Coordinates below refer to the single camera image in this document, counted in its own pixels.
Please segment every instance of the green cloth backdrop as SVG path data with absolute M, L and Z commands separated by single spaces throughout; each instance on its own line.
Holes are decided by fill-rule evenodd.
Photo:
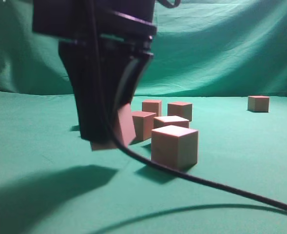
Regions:
M 71 94 L 56 39 L 34 35 L 31 0 L 0 0 L 0 91 Z M 137 96 L 287 96 L 287 0 L 155 6 L 155 59 Z

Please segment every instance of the black cable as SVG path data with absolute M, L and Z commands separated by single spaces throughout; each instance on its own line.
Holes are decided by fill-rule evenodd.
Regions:
M 97 32 L 96 32 L 96 18 L 95 18 L 95 14 L 94 14 L 95 6 L 94 6 L 94 1 L 93 0 L 85 0 L 85 1 L 86 1 L 87 6 L 89 6 L 89 7 L 87 7 L 87 10 L 90 11 L 89 15 L 91 16 L 89 18 L 90 19 L 90 22 L 89 22 L 90 23 L 90 30 L 91 30 L 92 36 L 94 37 L 93 43 L 95 44 L 95 51 L 93 51 L 93 52 L 95 53 L 96 63 L 97 63 L 97 66 L 96 66 L 96 79 L 98 81 L 99 90 L 102 90 L 101 68 L 100 68 L 100 61 L 99 61 L 100 57 L 99 57 L 98 40 L 97 40 Z M 225 191 L 225 192 L 228 192 L 228 193 L 232 193 L 232 194 L 239 195 L 239 196 L 242 196 L 242 197 L 245 197 L 245 198 L 249 198 L 249 199 L 252 199 L 252 200 L 255 200 L 255 201 L 258 201 L 258 202 L 261 202 L 261 203 L 264 203 L 264 204 L 267 204 L 267 205 L 270 205 L 270 206 L 282 209 L 284 211 L 287 211 L 287 204 L 282 203 L 280 201 L 276 201 L 276 200 L 273 200 L 273 199 L 270 199 L 270 198 L 267 198 L 267 197 L 264 197 L 264 196 L 260 196 L 260 195 L 253 194 L 253 193 L 250 193 L 250 192 L 247 192 L 247 191 L 244 191 L 244 190 L 236 189 L 236 188 L 230 187 L 228 185 L 219 184 L 219 183 L 212 182 L 212 181 L 209 181 L 209 180 L 206 180 L 206 179 L 202 179 L 202 178 L 198 178 L 198 177 L 195 177 L 195 176 L 192 176 L 192 175 L 189 175 L 189 174 L 177 171 L 177 170 L 173 170 L 173 169 L 168 168 L 166 166 L 163 166 L 163 165 L 160 165 L 158 163 L 152 162 L 151 160 L 149 160 L 149 159 L 147 159 L 145 157 L 142 157 L 139 154 L 137 154 L 136 152 L 128 149 L 115 136 L 114 130 L 111 127 L 110 121 L 108 119 L 108 115 L 106 113 L 103 93 L 100 92 L 100 95 L 101 95 L 101 97 L 100 97 L 101 112 L 102 112 L 103 121 L 104 121 L 105 126 L 107 128 L 107 131 L 108 131 L 112 141 L 116 144 L 116 146 L 122 152 L 127 154 L 129 157 L 131 157 L 131 158 L 133 158 L 133 159 L 135 159 L 135 160 L 137 160 L 137 161 L 139 161 L 139 162 L 141 162 L 143 164 L 146 164 L 146 165 L 148 165 L 148 166 L 150 166 L 152 168 L 158 169 L 158 170 L 160 170 L 162 172 L 165 172 L 165 173 L 168 173 L 170 175 L 179 177 L 181 179 L 185 179 L 185 180 L 197 183 L 197 184 L 205 185 L 205 186 L 208 186 L 208 187 L 211 187 L 211 188 L 219 189 L 219 190 L 222 190 L 222 191 Z

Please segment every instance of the wooden block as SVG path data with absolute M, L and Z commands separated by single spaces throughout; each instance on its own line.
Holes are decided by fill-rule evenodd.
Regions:
M 132 111 L 131 111 L 131 107 L 129 103 L 122 106 L 117 111 L 117 118 L 116 118 L 116 122 L 114 125 L 114 132 L 117 138 L 126 147 L 135 138 L 134 122 L 133 122 Z M 91 148 L 94 151 L 94 150 L 116 149 L 117 146 L 112 141 L 108 141 L 104 144 L 91 143 Z
M 161 100 L 145 100 L 142 102 L 142 111 L 156 113 L 156 116 L 162 116 Z
M 161 128 L 168 125 L 189 128 L 190 122 L 188 119 L 179 116 L 154 117 L 154 128 Z
M 134 111 L 133 113 L 135 140 L 147 140 L 151 138 L 153 119 L 156 113 Z
M 253 112 L 269 112 L 269 97 L 249 96 L 248 110 Z
M 169 125 L 152 130 L 152 161 L 183 170 L 197 163 L 198 130 Z
M 190 102 L 175 101 L 168 103 L 167 115 L 168 116 L 180 116 L 192 121 L 192 108 L 193 104 Z

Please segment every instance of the green fabric surface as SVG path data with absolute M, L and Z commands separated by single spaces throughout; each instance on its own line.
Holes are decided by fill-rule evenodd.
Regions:
M 135 97 L 132 110 L 151 97 Z M 187 173 L 287 203 L 287 97 L 192 102 L 199 162 Z M 79 137 L 74 97 L 0 92 L 0 234 L 287 234 L 287 214 L 174 179 Z M 131 149 L 150 157 L 150 142 Z
M 31 0 L 0 0 L 0 91 L 72 93 L 57 41 L 32 34 Z M 155 58 L 137 96 L 287 96 L 287 0 L 155 6 Z

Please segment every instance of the robotic arm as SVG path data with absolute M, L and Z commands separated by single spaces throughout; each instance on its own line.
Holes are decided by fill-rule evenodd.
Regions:
M 158 1 L 168 8 L 180 4 Z M 155 0 L 34 0 L 33 31 L 59 38 L 83 139 L 107 142 L 101 108 L 113 125 L 118 109 L 132 101 L 153 59 L 154 5 Z

